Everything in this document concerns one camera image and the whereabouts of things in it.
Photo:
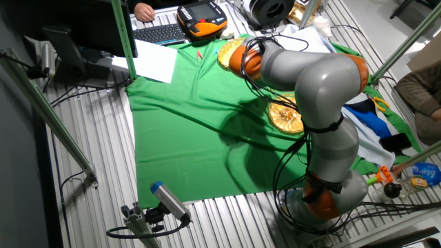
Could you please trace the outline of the person's bare hand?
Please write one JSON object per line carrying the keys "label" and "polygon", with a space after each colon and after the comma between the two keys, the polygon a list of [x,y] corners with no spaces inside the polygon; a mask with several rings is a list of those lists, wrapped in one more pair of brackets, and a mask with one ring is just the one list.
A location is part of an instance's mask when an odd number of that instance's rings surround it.
{"label": "person's bare hand", "polygon": [[135,17],[142,22],[153,21],[155,17],[154,9],[146,3],[138,3],[134,7]]}

